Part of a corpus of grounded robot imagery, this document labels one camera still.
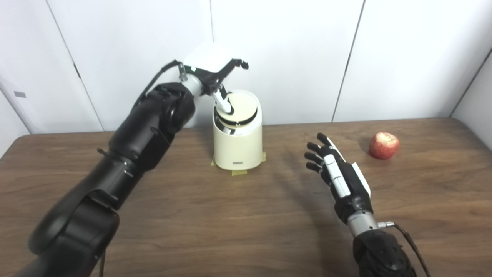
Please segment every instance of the cable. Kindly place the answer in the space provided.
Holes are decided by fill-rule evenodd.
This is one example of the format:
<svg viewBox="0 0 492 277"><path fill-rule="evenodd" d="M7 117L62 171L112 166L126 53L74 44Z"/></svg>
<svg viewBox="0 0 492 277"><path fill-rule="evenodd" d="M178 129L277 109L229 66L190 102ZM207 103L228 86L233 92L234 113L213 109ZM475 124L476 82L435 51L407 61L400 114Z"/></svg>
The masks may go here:
<svg viewBox="0 0 492 277"><path fill-rule="evenodd" d="M102 257L99 260L99 277L104 277L104 263L106 261L106 251L102 253Z"/></svg>
<svg viewBox="0 0 492 277"><path fill-rule="evenodd" d="M182 64L181 62L178 62L176 60L173 60L172 62L166 64L165 66L163 66L159 72L157 72L157 74L154 76L154 78L152 78L151 82L145 87L144 91L139 95L139 97L137 98L137 101L135 101L135 104L133 104L133 107L131 109L134 109L136 106L138 106L138 104L140 104L140 102L142 101L142 99L147 95L147 92L149 91L149 89L154 85L155 81L157 81L157 79L159 79L159 77L164 73L166 72L168 69L172 68L172 67L175 67L175 66L178 66Z"/></svg>
<svg viewBox="0 0 492 277"><path fill-rule="evenodd" d="M431 273L429 272L429 269L427 268L427 265L424 262L424 259L422 258L422 255L420 254L417 246L413 242L410 234L407 233L407 232L405 232L405 230L402 227L400 227L398 224L396 224L396 223L393 226L395 228L397 228L403 234L403 236L405 237L406 241L408 242L408 244L410 245L410 247L412 248L412 250L415 252L415 255L417 255L417 258L419 258L420 264L422 265L422 268L424 269L424 272L426 273L427 277L431 277Z"/></svg>

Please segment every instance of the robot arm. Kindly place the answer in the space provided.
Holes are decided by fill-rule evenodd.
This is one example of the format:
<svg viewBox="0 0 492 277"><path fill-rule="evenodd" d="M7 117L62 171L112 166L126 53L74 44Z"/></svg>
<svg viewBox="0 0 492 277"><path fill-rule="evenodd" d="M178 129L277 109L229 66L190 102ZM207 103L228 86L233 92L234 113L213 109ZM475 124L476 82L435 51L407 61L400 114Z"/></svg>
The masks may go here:
<svg viewBox="0 0 492 277"><path fill-rule="evenodd" d="M306 167L318 172L330 187L337 216L348 225L354 236L353 254L359 265L360 276L415 277L410 260L397 239L381 230L395 224L377 223L374 220L370 203L371 191L357 164L347 163L327 136L319 133L317 138L323 146L311 142L307 144L308 149L314 153L306 152L305 157L314 163L308 162ZM415 244L409 239L408 233L404 235L419 256L426 274L430 276Z"/></svg>
<svg viewBox="0 0 492 277"><path fill-rule="evenodd" d="M35 228L29 249L38 257L15 277L88 277L119 225L116 213L145 172L155 168L175 134L195 113L195 96L223 89L222 81L242 60L200 46L190 64L173 61L159 71L109 141L96 167L56 203ZM154 85L171 67L180 82ZM227 98L222 104L233 111Z"/></svg>

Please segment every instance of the masking tape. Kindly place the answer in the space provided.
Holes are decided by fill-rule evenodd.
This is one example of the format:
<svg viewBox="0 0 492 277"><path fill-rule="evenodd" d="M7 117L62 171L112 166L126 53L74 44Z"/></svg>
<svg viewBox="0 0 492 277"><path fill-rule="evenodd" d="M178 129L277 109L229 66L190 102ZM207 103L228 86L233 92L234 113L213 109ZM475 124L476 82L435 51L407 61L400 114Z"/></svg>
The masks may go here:
<svg viewBox="0 0 492 277"><path fill-rule="evenodd" d="M232 176L247 174L247 170L233 170L231 171Z"/></svg>
<svg viewBox="0 0 492 277"><path fill-rule="evenodd" d="M267 161L267 153L263 152L263 157L261 158L261 162L263 163L266 161ZM216 165L217 164L215 163L215 158L212 157L212 162L210 163L210 166L214 167ZM231 171L231 174L232 174L232 176L243 175L243 174L247 174L247 170L233 170L233 171Z"/></svg>

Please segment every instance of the apple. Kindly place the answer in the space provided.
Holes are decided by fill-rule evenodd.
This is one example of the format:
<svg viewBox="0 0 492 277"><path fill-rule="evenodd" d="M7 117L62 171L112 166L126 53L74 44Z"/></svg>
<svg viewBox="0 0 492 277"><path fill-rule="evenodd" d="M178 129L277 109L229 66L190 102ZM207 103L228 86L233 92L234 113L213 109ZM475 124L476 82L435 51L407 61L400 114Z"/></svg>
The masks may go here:
<svg viewBox="0 0 492 277"><path fill-rule="evenodd" d="M379 132L372 137L369 144L369 153L377 159L386 160L391 158L398 150L400 141L387 132Z"/></svg>

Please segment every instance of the white wall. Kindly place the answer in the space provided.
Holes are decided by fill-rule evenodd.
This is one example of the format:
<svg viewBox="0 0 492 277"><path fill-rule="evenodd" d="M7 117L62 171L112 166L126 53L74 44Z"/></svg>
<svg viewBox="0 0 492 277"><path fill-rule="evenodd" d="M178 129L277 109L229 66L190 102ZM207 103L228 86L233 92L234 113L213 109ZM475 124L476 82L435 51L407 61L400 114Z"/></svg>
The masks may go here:
<svg viewBox="0 0 492 277"><path fill-rule="evenodd" d="M249 62L225 85L266 124L449 116L492 47L492 1L367 1L338 95L362 2L0 0L0 84L34 133L114 130L161 66L214 40Z"/></svg>
<svg viewBox="0 0 492 277"><path fill-rule="evenodd" d="M335 121L447 117L492 47L492 1L367 1Z"/></svg>
<svg viewBox="0 0 492 277"><path fill-rule="evenodd" d="M0 91L0 158L10 145L23 135L29 134L28 130L10 106L5 96Z"/></svg>
<svg viewBox="0 0 492 277"><path fill-rule="evenodd" d="M212 0L214 40L249 62L227 89L255 93L265 124L331 121L362 0Z"/></svg>
<svg viewBox="0 0 492 277"><path fill-rule="evenodd" d="M104 129L114 130L162 65L183 60L212 35L249 62L249 71L234 70L224 85L256 93L265 123L329 121L362 0L283 8L279 0L49 4ZM175 72L162 80L173 78ZM200 99L189 126L211 124L212 106L212 98Z"/></svg>
<svg viewBox="0 0 492 277"><path fill-rule="evenodd" d="M492 58L489 56L453 113L492 150Z"/></svg>
<svg viewBox="0 0 492 277"><path fill-rule="evenodd" d="M102 130L45 1L0 0L0 38L0 84L33 133Z"/></svg>
<svg viewBox="0 0 492 277"><path fill-rule="evenodd" d="M212 41L209 0L48 3L104 130L121 124L162 66ZM170 70L159 82L176 79Z"/></svg>

